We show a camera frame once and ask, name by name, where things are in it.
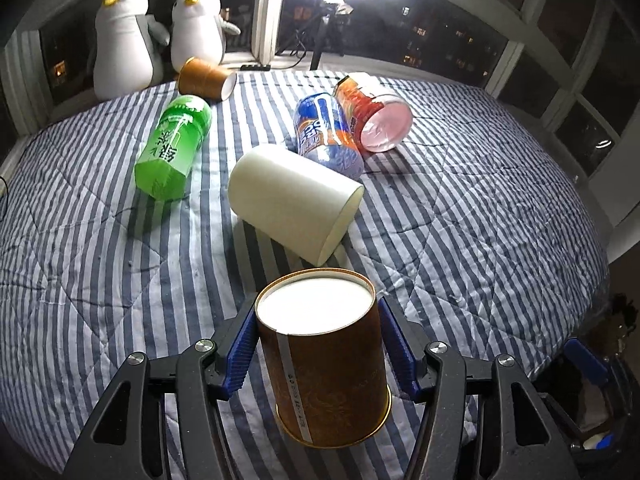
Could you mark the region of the left penguin plush toy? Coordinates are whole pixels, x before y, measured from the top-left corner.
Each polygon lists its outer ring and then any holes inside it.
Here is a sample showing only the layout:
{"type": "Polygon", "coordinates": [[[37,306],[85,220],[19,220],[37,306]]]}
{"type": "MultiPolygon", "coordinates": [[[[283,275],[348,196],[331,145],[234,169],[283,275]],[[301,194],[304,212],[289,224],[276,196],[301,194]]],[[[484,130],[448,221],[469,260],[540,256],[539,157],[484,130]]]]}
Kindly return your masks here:
{"type": "Polygon", "coordinates": [[[149,0],[103,0],[96,14],[93,90],[100,101],[159,84],[168,29],[149,14],[149,0]]]}

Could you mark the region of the small orange paper cup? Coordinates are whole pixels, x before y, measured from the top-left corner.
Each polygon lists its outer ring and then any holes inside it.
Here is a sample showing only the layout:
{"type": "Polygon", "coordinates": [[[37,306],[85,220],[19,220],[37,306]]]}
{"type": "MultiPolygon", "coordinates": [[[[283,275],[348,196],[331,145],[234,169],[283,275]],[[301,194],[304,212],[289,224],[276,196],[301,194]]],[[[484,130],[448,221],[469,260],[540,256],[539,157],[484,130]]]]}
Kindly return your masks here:
{"type": "Polygon", "coordinates": [[[180,94],[202,99],[228,100],[238,82],[238,73],[201,58],[189,58],[180,70],[177,88],[180,94]]]}

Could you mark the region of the green paper cup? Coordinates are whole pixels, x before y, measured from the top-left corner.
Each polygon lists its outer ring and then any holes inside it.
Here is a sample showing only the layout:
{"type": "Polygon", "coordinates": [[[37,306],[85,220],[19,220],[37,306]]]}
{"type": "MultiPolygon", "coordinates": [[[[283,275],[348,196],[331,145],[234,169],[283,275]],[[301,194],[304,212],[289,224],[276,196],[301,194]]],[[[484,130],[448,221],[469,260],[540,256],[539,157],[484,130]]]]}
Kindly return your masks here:
{"type": "Polygon", "coordinates": [[[199,96],[172,100],[134,164],[137,188],[162,202],[181,198],[212,118],[210,106],[199,96]]]}

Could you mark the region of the orange gold patterned paper cup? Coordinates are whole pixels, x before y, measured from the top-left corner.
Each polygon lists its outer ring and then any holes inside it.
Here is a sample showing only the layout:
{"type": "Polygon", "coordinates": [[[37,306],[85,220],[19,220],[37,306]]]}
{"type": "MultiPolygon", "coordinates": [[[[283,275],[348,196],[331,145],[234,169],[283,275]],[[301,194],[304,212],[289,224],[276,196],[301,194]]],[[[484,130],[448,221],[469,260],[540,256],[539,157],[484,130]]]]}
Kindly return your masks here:
{"type": "Polygon", "coordinates": [[[373,436],[392,407],[374,285],[351,270],[297,271],[254,303],[276,413],[310,448],[373,436]]]}

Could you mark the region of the white window frame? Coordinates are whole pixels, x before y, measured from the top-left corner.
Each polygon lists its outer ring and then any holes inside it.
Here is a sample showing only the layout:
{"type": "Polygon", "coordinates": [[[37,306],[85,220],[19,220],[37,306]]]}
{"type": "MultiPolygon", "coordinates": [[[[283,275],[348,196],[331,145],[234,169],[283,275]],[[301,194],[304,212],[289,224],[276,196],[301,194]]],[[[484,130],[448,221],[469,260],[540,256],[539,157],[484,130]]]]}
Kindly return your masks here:
{"type": "MultiPolygon", "coordinates": [[[[39,29],[79,1],[32,0],[17,23],[9,28],[9,37],[1,47],[1,82],[19,136],[37,132],[48,122],[53,110],[39,29]]],[[[613,15],[611,3],[597,0],[575,62],[568,64],[538,27],[547,0],[524,0],[520,8],[514,8],[506,0],[448,1],[480,18],[508,40],[486,86],[493,96],[503,90],[522,52],[528,52],[560,86],[544,112],[544,124],[549,129],[559,127],[570,108],[580,103],[615,140],[613,151],[592,174],[590,186],[612,222],[619,222],[639,200],[639,116],[631,115],[625,129],[616,132],[582,94],[608,36],[613,15]]]]}

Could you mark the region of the blue white striped quilt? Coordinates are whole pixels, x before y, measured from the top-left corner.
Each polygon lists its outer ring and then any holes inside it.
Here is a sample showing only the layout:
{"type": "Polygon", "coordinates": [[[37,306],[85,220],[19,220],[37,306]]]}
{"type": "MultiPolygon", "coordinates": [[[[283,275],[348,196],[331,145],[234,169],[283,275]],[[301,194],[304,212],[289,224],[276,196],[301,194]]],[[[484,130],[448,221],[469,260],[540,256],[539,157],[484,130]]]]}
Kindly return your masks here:
{"type": "MultiPolygon", "coordinates": [[[[175,99],[161,84],[35,134],[1,197],[1,419],[62,470],[128,354],[172,356],[244,297],[299,270],[227,196],[241,156],[294,148],[304,96],[332,73],[243,74],[196,154],[186,192],[161,203],[134,163],[175,99]]],[[[434,339],[529,376],[606,293],[608,262],[572,180],[483,90],[385,79],[410,105],[398,148],[370,155],[363,199],[330,258],[365,275],[434,339]]]]}

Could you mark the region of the right penguin plush toy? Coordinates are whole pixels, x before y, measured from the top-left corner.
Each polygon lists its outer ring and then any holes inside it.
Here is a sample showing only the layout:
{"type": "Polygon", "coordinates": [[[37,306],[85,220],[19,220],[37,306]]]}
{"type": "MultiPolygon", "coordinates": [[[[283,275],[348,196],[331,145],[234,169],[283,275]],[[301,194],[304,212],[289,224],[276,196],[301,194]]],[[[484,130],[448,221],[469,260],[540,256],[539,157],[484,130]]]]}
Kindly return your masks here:
{"type": "Polygon", "coordinates": [[[228,36],[241,29],[225,21],[220,0],[176,0],[171,8],[171,65],[179,73],[190,58],[218,66],[224,59],[228,36]]]}

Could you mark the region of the blue orange printed cup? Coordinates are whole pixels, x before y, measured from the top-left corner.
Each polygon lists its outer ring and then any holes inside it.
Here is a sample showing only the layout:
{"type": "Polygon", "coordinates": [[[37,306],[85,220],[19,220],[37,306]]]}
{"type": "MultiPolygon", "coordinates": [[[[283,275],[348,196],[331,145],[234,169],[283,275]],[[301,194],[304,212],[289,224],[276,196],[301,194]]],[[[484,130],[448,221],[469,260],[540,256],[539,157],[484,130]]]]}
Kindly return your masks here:
{"type": "Polygon", "coordinates": [[[337,99],[328,92],[305,96],[294,114],[297,153],[352,180],[364,163],[337,99]]]}

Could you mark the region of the white paper cup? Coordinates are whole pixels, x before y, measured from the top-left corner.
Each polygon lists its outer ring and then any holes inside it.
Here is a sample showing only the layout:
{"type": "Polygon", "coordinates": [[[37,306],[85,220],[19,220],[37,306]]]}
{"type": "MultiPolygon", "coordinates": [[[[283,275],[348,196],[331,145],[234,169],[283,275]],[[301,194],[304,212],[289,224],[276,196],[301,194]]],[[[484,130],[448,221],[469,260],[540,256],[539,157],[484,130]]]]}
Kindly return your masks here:
{"type": "Polygon", "coordinates": [[[242,155],[228,184],[237,217],[314,266],[335,252],[363,194],[361,183],[274,144],[242,155]]]}

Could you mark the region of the penguin plush toy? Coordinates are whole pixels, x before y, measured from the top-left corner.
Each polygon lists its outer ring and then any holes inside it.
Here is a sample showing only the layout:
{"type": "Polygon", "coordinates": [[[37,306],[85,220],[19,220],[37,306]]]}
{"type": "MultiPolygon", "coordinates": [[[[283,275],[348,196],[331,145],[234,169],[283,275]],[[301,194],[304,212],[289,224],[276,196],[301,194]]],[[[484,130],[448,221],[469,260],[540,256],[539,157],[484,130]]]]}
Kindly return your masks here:
{"type": "Polygon", "coordinates": [[[241,29],[225,21],[220,0],[176,0],[171,8],[171,65],[179,73],[190,58],[218,66],[224,59],[228,36],[241,29]]]}
{"type": "Polygon", "coordinates": [[[100,101],[159,84],[168,29],[149,14],[149,0],[103,0],[96,14],[93,90],[100,101]]]}

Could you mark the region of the red pink printed cup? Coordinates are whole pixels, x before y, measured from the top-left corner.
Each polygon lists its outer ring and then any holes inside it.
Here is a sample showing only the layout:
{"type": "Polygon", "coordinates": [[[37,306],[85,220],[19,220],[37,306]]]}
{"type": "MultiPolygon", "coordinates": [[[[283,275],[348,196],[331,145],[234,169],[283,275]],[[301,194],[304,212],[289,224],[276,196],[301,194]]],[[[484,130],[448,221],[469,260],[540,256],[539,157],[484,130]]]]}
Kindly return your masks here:
{"type": "Polygon", "coordinates": [[[335,85],[333,94],[361,151],[388,152],[397,148],[411,129],[409,104],[372,75],[347,74],[335,85]]]}

